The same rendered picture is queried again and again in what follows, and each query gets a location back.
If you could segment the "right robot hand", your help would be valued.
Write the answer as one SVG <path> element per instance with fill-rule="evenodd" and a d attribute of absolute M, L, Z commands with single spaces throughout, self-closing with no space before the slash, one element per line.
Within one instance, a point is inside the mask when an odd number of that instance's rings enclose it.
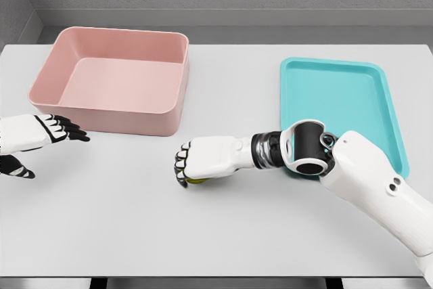
<path fill-rule="evenodd" d="M 234 174 L 236 138 L 231 136 L 197 137 L 184 143 L 175 154 L 175 177 L 184 188 L 187 178 L 213 179 Z"/>

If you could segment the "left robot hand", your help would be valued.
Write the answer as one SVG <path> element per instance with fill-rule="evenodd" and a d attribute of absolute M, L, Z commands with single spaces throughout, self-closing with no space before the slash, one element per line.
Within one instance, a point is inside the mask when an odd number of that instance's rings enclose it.
<path fill-rule="evenodd" d="M 61 141 L 88 142 L 87 132 L 69 118 L 54 114 L 23 114 L 0 118 L 0 173 L 25 179 L 35 178 L 15 156 Z"/>

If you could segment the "pink rectangular basket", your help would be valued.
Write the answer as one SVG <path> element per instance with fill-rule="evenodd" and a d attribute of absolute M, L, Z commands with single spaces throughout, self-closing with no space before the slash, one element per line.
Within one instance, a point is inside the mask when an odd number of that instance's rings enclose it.
<path fill-rule="evenodd" d="M 55 40 L 28 100 L 87 131 L 170 136 L 180 125 L 188 50 L 178 32 L 70 27 Z"/>

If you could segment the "turquoise blue flat tray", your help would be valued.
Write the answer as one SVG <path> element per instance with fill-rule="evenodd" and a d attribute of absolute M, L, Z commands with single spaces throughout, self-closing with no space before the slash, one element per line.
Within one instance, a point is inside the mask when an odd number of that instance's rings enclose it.
<path fill-rule="evenodd" d="M 385 72 L 367 62 L 287 58 L 280 65 L 280 127 L 321 121 L 341 136 L 356 131 L 409 176 L 409 163 Z"/>

